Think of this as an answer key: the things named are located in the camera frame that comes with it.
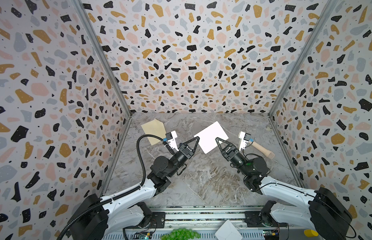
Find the cream yellow envelope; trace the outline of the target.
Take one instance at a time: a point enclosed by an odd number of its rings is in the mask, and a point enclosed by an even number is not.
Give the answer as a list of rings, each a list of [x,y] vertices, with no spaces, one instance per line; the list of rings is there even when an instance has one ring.
[[[164,124],[157,120],[154,119],[148,123],[142,124],[141,125],[143,131],[147,135],[155,135],[160,137],[161,139],[165,139],[166,137],[166,130]]]

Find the beige letter with ornate border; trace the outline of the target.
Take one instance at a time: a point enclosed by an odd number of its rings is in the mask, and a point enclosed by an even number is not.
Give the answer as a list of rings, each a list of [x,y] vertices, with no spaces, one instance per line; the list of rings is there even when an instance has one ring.
[[[221,138],[223,140],[229,139],[228,135],[218,121],[203,129],[194,135],[194,137],[200,138],[199,146],[205,154],[208,154],[218,146],[216,138]]]

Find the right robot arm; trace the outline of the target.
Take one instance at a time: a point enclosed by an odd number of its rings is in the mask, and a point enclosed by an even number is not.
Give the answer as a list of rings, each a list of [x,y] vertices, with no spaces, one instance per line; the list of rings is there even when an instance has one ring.
[[[243,182],[251,192],[274,198],[252,219],[254,223],[270,227],[293,224],[316,231],[325,240],[348,238],[352,215],[330,190],[305,189],[278,181],[269,175],[270,168],[263,157],[255,155],[249,159],[221,138],[216,138],[216,143],[231,167],[244,175]]]

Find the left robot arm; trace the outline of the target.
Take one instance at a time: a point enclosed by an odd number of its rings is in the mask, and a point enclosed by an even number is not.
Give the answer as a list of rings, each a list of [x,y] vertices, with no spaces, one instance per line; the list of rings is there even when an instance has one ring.
[[[159,156],[151,165],[149,174],[143,169],[141,183],[109,196],[92,194],[85,198],[58,239],[70,233],[74,240],[100,240],[105,235],[129,227],[144,228],[152,219],[152,211],[145,200],[163,193],[171,184],[170,178],[180,175],[187,167],[187,160],[196,153],[200,137],[181,143],[172,150],[168,139],[148,135],[162,141],[171,153],[171,158]]]

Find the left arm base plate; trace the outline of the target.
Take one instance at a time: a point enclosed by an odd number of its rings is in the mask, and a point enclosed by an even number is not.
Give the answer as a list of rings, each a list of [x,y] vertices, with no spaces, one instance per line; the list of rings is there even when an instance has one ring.
[[[145,215],[143,220],[136,226],[137,228],[154,228],[163,229],[165,226],[166,213],[165,212],[153,212],[149,215]]]

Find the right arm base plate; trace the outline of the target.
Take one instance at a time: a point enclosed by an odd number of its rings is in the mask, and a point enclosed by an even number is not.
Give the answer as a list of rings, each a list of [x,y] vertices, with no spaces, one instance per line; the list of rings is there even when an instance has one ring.
[[[245,212],[245,223],[248,228],[256,227],[287,227],[287,223],[276,222],[269,213],[263,213],[262,211],[246,211]]]

